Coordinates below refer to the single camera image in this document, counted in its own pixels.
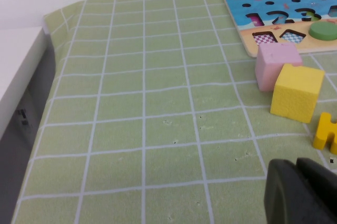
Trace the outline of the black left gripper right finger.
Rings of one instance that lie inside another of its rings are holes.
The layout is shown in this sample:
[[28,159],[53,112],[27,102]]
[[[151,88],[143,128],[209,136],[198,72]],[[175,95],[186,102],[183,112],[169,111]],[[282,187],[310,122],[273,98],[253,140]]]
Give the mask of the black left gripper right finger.
[[296,167],[310,185],[315,202],[336,223],[336,174],[310,158],[298,158]]

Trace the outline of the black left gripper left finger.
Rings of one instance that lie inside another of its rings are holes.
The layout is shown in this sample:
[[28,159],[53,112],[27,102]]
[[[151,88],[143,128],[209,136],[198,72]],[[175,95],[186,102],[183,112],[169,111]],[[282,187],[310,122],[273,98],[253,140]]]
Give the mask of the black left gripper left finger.
[[269,162],[264,193],[267,223],[324,223],[319,198],[295,164]]

